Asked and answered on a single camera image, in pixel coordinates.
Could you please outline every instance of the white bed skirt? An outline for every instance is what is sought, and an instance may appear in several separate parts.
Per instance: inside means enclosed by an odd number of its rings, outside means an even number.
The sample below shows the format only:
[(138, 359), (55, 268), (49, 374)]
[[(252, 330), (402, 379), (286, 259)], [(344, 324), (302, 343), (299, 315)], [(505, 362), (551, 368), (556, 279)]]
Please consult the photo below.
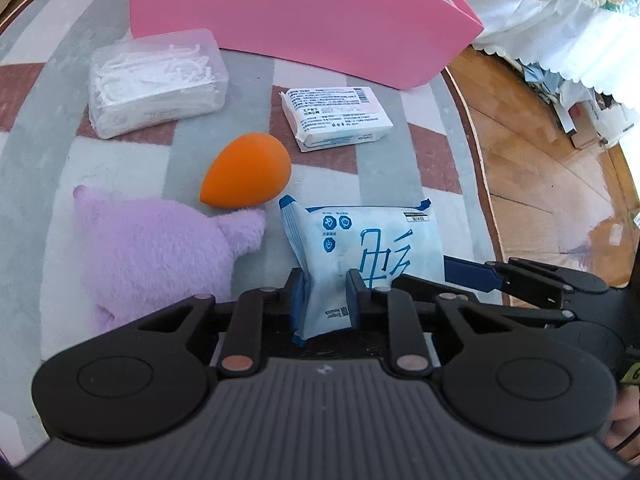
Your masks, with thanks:
[(539, 63), (640, 110), (640, 18), (582, 0), (466, 0), (484, 23), (477, 50)]

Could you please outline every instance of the plush toy ear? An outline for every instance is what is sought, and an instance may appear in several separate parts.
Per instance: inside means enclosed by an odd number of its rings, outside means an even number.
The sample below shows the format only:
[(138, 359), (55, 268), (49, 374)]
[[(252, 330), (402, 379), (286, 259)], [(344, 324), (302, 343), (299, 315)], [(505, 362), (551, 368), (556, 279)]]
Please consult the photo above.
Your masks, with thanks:
[(85, 233), (94, 225), (100, 213), (111, 203), (97, 190), (87, 186), (74, 189), (74, 215), (80, 231)]
[(265, 223), (262, 209), (241, 209), (214, 219), (235, 258), (260, 247)]

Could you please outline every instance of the orange makeup sponge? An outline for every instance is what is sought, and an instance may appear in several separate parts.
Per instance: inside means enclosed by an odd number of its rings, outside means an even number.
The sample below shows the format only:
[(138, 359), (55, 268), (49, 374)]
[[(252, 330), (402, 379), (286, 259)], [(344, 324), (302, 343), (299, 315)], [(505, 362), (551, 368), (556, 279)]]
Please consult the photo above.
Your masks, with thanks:
[(291, 177), (291, 158), (269, 134), (245, 134), (229, 144), (207, 171), (200, 201), (225, 208), (251, 207), (275, 198)]

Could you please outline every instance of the silver screw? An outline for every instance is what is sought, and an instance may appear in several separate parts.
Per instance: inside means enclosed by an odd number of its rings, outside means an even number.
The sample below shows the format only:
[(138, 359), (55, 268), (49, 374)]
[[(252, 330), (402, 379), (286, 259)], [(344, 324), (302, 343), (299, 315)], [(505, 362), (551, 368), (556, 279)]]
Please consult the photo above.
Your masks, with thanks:
[(244, 372), (254, 365), (254, 360), (246, 355), (229, 355), (222, 359), (222, 367), (230, 372)]
[(407, 372), (421, 372), (428, 368), (429, 361), (421, 355), (407, 354), (400, 356), (396, 364)]

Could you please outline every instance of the blue octagonal icon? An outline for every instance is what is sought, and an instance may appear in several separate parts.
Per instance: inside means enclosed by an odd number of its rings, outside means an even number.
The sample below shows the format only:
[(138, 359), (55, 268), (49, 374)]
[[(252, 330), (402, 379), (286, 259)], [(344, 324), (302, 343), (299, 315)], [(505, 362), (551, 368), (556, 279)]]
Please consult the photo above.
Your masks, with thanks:
[(335, 240), (333, 238), (325, 238), (322, 245), (324, 246), (324, 250), (330, 253), (335, 249)]
[(325, 216), (324, 220), (322, 220), (322, 225), (324, 226), (325, 229), (335, 229), (335, 227), (338, 225), (337, 222), (335, 221), (335, 218), (332, 216)]
[(348, 229), (349, 227), (351, 227), (351, 218), (349, 218), (348, 216), (341, 216), (338, 222), (340, 223), (340, 227), (343, 229)]

